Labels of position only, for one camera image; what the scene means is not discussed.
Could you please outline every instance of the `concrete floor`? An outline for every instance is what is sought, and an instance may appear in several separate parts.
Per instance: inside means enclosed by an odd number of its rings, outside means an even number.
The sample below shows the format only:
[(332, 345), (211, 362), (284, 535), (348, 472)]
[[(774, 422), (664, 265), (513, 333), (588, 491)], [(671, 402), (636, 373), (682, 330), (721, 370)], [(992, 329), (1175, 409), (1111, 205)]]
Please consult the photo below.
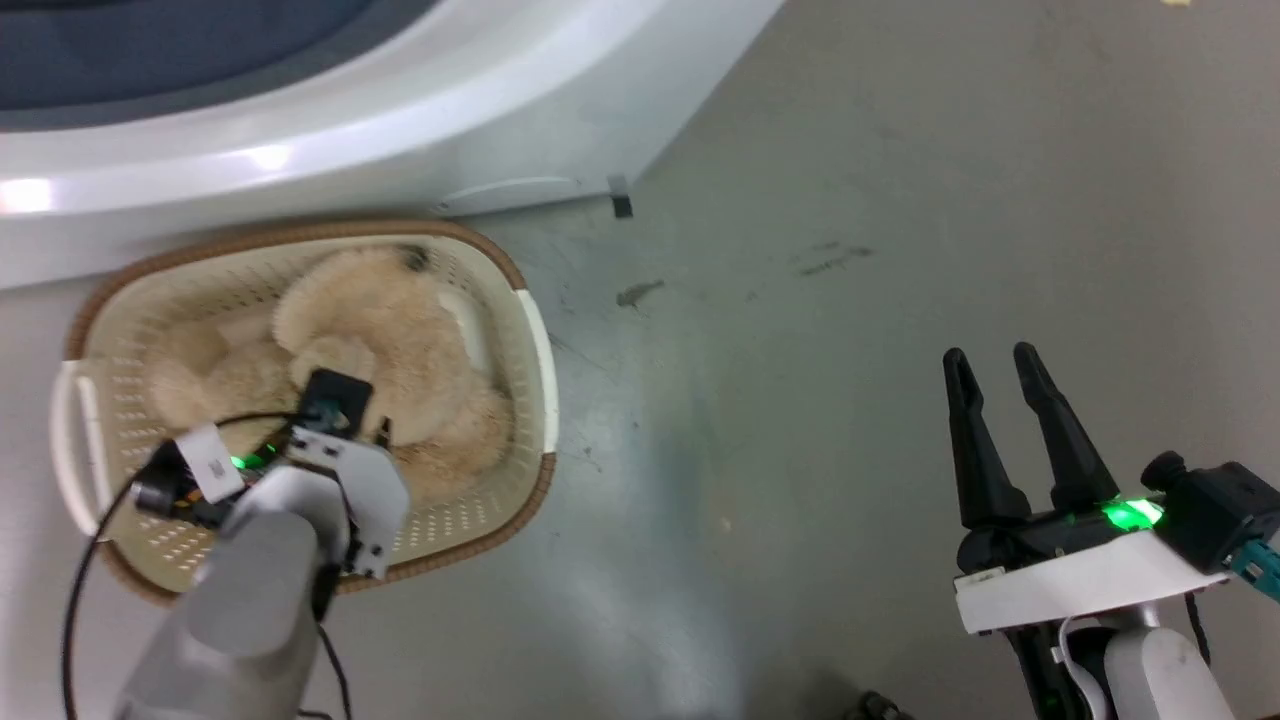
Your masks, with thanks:
[[(1261, 0), (796, 0), (635, 219), (475, 220), (554, 334), (561, 465), (502, 548), (337, 603), (357, 717), (826, 720), (865, 687), (922, 720), (1029, 717), (1012, 653), (954, 609), (940, 359), (969, 352), (1042, 507), (1023, 338), (1126, 489), (1166, 448), (1280, 478), (1277, 22)], [(58, 715), (79, 538), (44, 420), (92, 284), (0, 296), (5, 717)], [(1239, 716), (1280, 710), (1277, 609), (1238, 585), (1202, 606)], [(87, 717), (159, 618), (93, 575)], [(338, 707), (326, 667), (308, 696)]]

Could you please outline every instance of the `laundry basket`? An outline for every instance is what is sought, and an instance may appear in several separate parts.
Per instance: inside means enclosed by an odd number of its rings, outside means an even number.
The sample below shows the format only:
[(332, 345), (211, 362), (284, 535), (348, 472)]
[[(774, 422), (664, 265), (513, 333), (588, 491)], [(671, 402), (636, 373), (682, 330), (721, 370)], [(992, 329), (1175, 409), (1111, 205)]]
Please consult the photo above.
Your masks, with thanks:
[[(255, 306), (266, 310), (329, 254), (387, 243), (425, 249), (433, 272), (470, 301), (472, 311), (456, 315), (465, 337), (483, 336), (485, 361), (513, 401), (515, 428), (506, 459), (471, 492), (408, 516), (384, 582), (479, 555), (529, 523), (550, 484), (558, 432), (556, 372), (538, 305), (520, 270), (484, 236), (453, 223), (383, 220), (308, 225), (182, 250), (109, 279), (72, 325), (50, 413), (54, 469), (77, 525), (92, 533), (115, 493), (170, 432), (143, 402), (141, 377), (142, 356), (165, 328)], [(191, 585), (212, 541), (207, 530), (148, 518), (125, 503), (100, 551), (128, 587), (169, 602)], [(351, 577), (339, 592), (376, 584)]]

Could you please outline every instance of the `basket rim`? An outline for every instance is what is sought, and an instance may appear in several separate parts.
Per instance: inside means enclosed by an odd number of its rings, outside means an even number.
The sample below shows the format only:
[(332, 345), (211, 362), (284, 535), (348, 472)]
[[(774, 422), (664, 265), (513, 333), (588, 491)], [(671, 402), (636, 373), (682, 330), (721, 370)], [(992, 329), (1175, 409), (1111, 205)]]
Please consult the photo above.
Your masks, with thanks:
[[(140, 260), (114, 273), (106, 278), (106, 281), (104, 281), (102, 284), (93, 291), (88, 300), (84, 301), (84, 305), (81, 306), (79, 313), (77, 313), (74, 320), (72, 322), (70, 331), (68, 331), (64, 356), (67, 360), (83, 360), (90, 329), (93, 327), (93, 322), (97, 319), (102, 307), (105, 307), (116, 293), (147, 275), (177, 268), (179, 265), (186, 265), (188, 263), (209, 260), (237, 252), (246, 252), (261, 247), (291, 245), (312, 240), (337, 240), (380, 234), (429, 234), (456, 240), (479, 250), (490, 261), (493, 261), (493, 264), (498, 266), (503, 277), (507, 279), (512, 291), (527, 291), (525, 277), (521, 274), (520, 268), (516, 266), (516, 263), (511, 259), (511, 256), (508, 256), (488, 237), (457, 223), (447, 220), (384, 219), (314, 223), (276, 228), (256, 232), (229, 241), (204, 243), (195, 247), (174, 250)], [(421, 557), (415, 557), (413, 560), (406, 560), (404, 562), (392, 565), (387, 570), (385, 580), (355, 577), (343, 578), (338, 585), (338, 593), (343, 594), (362, 591), (412, 578), (415, 575), (421, 575), (422, 573), (429, 573), (431, 570), (438, 570), (440, 568), (461, 562), (470, 557), (475, 557), (481, 552), (498, 547), (511, 539), (516, 533), (524, 529), (530, 520), (532, 520), (534, 515), (541, 507), (543, 500), (547, 497), (547, 492), (550, 489), (552, 475), (554, 471), (556, 454), (544, 452), (541, 464), (538, 469), (538, 479), (534, 482), (534, 487), (530, 491), (529, 497), (509, 520), (495, 528), (493, 532), (448, 550), (442, 550), (439, 552), (433, 552), (430, 555), (424, 555)], [(102, 560), (111, 571), (111, 575), (143, 600), (156, 605), (170, 605), (182, 594), (157, 585), (140, 573), (133, 564), (129, 562), (128, 557), (125, 557), (116, 541), (104, 542), (100, 550)]]
[(520, 268), (516, 266), (516, 263), (511, 259), (511, 256), (503, 252), (497, 243), (470, 228), (465, 228), (457, 223), (449, 223), (447, 220), (348, 220), (278, 228), (257, 232), (236, 240), (223, 242), (215, 241), (197, 245), (195, 247), (173, 250), (170, 252), (140, 260), (111, 274), (97, 287), (97, 290), (93, 291), (93, 295), (84, 301), (84, 305), (81, 306), (79, 313), (77, 313), (76, 318), (72, 320), (70, 331), (67, 333), (64, 359), (83, 360), (88, 331), (93, 327), (93, 320), (97, 319), (97, 314), (102, 310), (108, 301), (115, 297), (116, 293), (127, 288), (133, 282), (147, 275), (169, 270), (179, 265), (186, 265), (188, 263), (221, 258), (224, 255), (246, 252), (261, 247), (292, 245), (294, 242), (307, 242), (312, 240), (338, 240), (344, 237), (379, 234), (430, 234), (448, 237), (465, 245), (470, 245), (483, 252), (486, 258), (489, 258), (489, 260), (493, 261), (494, 265), (498, 266), (499, 270), (502, 270), (502, 274), (507, 278), (507, 283), (511, 284), (512, 291), (527, 290), (527, 286), (525, 284), (525, 275), (521, 274)]

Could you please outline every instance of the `white washing machine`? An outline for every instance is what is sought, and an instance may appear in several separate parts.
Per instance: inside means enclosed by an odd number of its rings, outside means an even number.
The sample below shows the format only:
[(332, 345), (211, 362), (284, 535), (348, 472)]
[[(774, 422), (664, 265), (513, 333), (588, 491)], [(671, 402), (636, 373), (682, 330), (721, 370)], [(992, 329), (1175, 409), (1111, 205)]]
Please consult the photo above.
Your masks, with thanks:
[(0, 0), (0, 287), (625, 193), (782, 0)]

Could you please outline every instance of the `robotic arm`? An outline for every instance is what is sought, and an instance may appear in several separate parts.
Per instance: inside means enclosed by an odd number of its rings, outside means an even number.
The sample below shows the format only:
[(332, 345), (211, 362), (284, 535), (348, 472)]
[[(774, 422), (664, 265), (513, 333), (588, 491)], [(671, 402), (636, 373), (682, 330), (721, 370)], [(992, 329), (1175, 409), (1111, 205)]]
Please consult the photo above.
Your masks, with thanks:
[(956, 605), (969, 633), (1002, 633), (1041, 720), (1234, 720), (1202, 652), (1160, 626), (1155, 601), (1231, 573), (1280, 600), (1280, 492), (1238, 462), (1187, 470), (1166, 452), (1124, 500), (1036, 348), (1014, 348), (1053, 468), (1033, 514), (982, 419), (959, 348), (942, 360), (961, 524)]
[[(131, 487), (140, 510), (215, 529), (218, 543), (133, 670), (114, 717), (297, 715), (317, 639), (328, 644), (320, 623), (342, 574), (381, 578), (408, 511), (385, 450), (389, 424), (378, 445), (352, 439), (371, 393), (367, 383), (317, 370), (298, 415), (252, 461), (230, 457), (220, 441), (201, 455), (178, 438), (138, 470)], [(210, 502), (192, 465), (206, 461), (241, 470), (236, 482), (247, 489)]]

